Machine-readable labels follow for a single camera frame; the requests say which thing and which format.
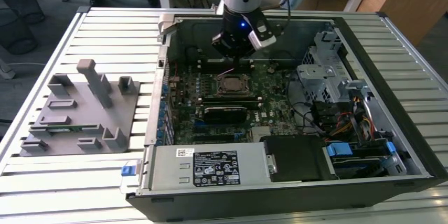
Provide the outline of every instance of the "slotted metal surface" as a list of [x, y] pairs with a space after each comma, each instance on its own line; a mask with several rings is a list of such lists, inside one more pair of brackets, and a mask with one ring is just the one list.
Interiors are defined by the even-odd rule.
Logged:
[[[120, 192], [120, 168], [143, 156], [163, 12], [211, 14], [209, 10], [93, 8], [77, 14], [0, 144], [0, 223], [151, 223]], [[284, 12], [272, 11], [275, 15]], [[436, 155], [448, 166], [448, 91], [440, 77], [391, 27], [375, 14], [296, 12], [299, 16], [345, 18]], [[121, 75], [143, 82], [131, 152], [123, 154], [20, 157], [21, 138], [39, 116], [49, 90], [48, 77], [76, 73], [79, 59], [97, 62], [97, 72], [116, 81]], [[359, 77], [360, 71], [348, 60]], [[195, 223], [447, 223], [448, 183], [420, 193], [400, 195], [371, 208], [336, 209], [299, 214], [244, 217]]]

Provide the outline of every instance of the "barcode label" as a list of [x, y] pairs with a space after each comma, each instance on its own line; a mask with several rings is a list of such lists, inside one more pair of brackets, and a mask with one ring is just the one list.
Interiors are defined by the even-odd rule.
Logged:
[[176, 157], [192, 157], [195, 149], [176, 149]]

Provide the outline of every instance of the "floor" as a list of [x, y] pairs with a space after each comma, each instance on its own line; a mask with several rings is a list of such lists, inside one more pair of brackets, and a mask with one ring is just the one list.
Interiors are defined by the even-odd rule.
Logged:
[[[39, 47], [25, 55], [11, 55], [0, 47], [0, 56], [7, 63], [45, 63], [65, 32], [79, 6], [88, 6], [89, 0], [37, 0], [45, 13], [45, 21], [31, 26]], [[104, 7], [151, 7], [147, 0], [104, 0]], [[176, 0], [175, 5], [197, 5], [188, 0]], [[417, 49], [445, 81], [448, 81], [448, 16], [441, 17], [425, 36]], [[0, 119], [12, 120], [43, 70], [40, 65], [12, 65], [16, 78], [0, 78]], [[0, 139], [8, 124], [0, 123]]]

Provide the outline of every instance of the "white label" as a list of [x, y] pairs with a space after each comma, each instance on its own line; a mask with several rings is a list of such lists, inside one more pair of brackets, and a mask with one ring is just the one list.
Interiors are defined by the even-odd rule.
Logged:
[[239, 178], [240, 178], [239, 175], [229, 175], [229, 176], [228, 176], [228, 180], [231, 180], [231, 179], [239, 179]]
[[49, 129], [48, 132], [71, 132], [69, 129]]
[[192, 157], [195, 149], [176, 149], [176, 157]]

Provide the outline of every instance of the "cpu socket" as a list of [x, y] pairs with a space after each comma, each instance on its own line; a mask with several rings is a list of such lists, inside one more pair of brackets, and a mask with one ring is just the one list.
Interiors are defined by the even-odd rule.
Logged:
[[245, 74], [217, 77], [217, 95], [221, 97], [247, 97], [251, 94], [248, 80], [249, 77]]

